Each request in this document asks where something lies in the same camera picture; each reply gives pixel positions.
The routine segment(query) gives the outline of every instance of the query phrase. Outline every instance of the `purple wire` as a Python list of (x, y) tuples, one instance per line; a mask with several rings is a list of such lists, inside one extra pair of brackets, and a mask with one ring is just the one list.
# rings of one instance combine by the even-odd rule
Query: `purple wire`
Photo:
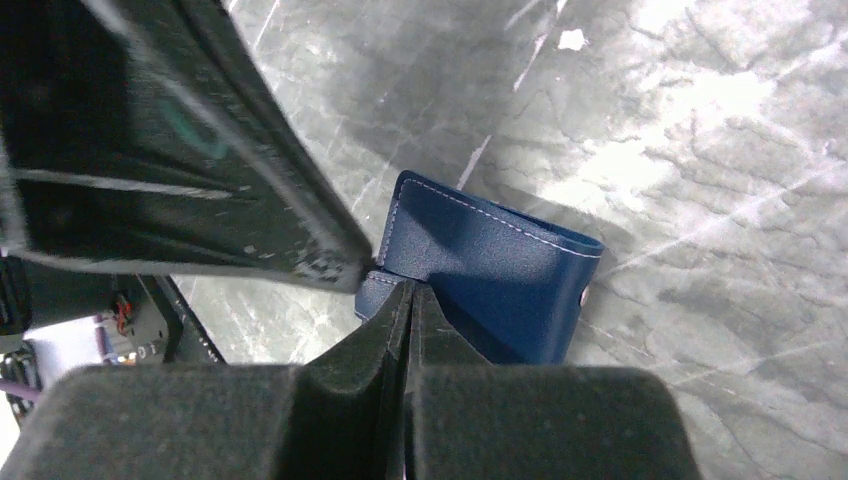
[(33, 403), (37, 402), (38, 397), (41, 395), (41, 392), (30, 386), (21, 383), (15, 383), (6, 380), (5, 378), (0, 378), (0, 391), (6, 392), (9, 395), (21, 397), (24, 400), (29, 400)]

